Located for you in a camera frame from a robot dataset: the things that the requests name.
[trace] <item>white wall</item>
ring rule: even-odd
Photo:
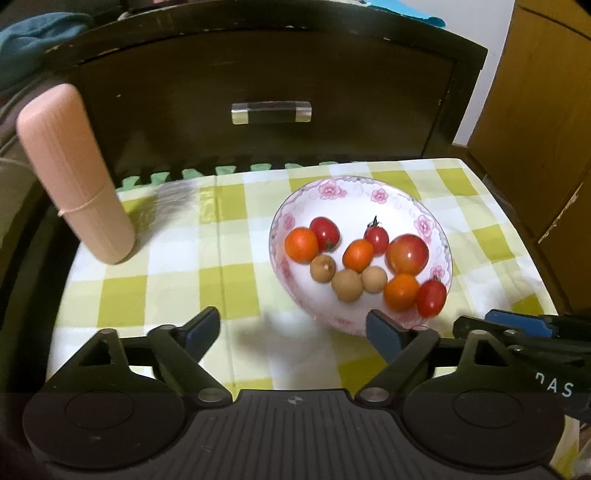
[[[466,145],[495,78],[511,22],[514,0],[402,0],[409,7],[445,20],[446,29],[488,48],[488,55],[457,132]]]

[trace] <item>tomato stem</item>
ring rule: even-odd
[[[379,222],[378,222],[378,216],[376,215],[374,217],[374,221],[372,221],[371,223],[368,224],[368,228],[372,227],[372,226],[378,226]]]

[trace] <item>tablecloth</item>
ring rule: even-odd
[[[358,390],[383,360],[366,339],[318,325],[300,311],[274,277],[268,253],[271,221],[285,198],[310,181],[343,174],[394,185],[442,225],[454,277],[445,308],[428,323],[442,335],[451,336],[452,322],[462,314],[482,317],[493,308],[556,312],[515,228],[458,159],[198,177],[119,193],[137,230],[136,252],[119,265],[104,265],[80,246],[56,320],[48,375],[97,329],[144,335],[161,324],[181,325],[214,305],[222,330],[202,365],[233,394],[243,388]],[[575,423],[569,428],[557,457],[562,470],[576,454]]]

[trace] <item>bowl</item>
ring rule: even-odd
[[[343,268],[347,246],[363,238],[375,216],[388,232],[390,241],[403,233],[420,236],[429,248],[429,261],[416,276],[419,283],[438,277],[449,292],[452,284],[452,255],[443,228],[418,200],[387,183],[358,176],[338,176],[316,180],[292,193],[281,205],[269,232],[269,257],[277,279],[294,302],[319,322],[352,335],[365,336],[365,318],[371,309],[379,309],[397,323],[410,328],[425,323],[416,308],[397,313],[384,302],[382,293],[363,292],[353,303],[336,297],[330,283],[320,284],[310,277],[310,266],[292,261],[285,253],[285,237],[298,226],[308,227],[319,216],[331,219],[339,228],[341,240],[328,253]],[[385,264],[385,256],[374,257],[394,278]]]

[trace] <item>pink floral pattern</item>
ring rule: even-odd
[[[336,321],[336,323],[341,325],[341,327],[349,327],[349,326],[353,325],[353,322],[351,322],[351,320],[347,320],[347,319],[337,318],[337,319],[335,319],[335,321]]]
[[[443,267],[441,265],[438,265],[436,267],[431,267],[431,278],[438,278],[439,280],[441,280],[444,275],[445,275],[445,270],[443,269]]]
[[[321,183],[318,187],[321,200],[336,200],[347,196],[347,190],[339,187],[334,180]]]
[[[291,230],[293,227],[295,227],[296,225],[296,219],[294,218],[294,216],[290,213],[288,213],[287,215],[285,215],[283,217],[283,228],[285,230]]]
[[[386,200],[388,200],[388,194],[386,193],[386,190],[384,190],[384,189],[374,190],[371,193],[371,201],[372,202],[377,202],[380,205],[383,205],[384,203],[386,203]]]
[[[433,221],[425,215],[420,215],[414,221],[414,227],[417,229],[419,236],[425,240],[425,243],[431,243],[431,232],[433,231]]]
[[[279,263],[279,268],[281,269],[281,274],[287,279],[293,279],[293,273],[291,273],[290,263],[287,257],[283,257],[281,262]]]

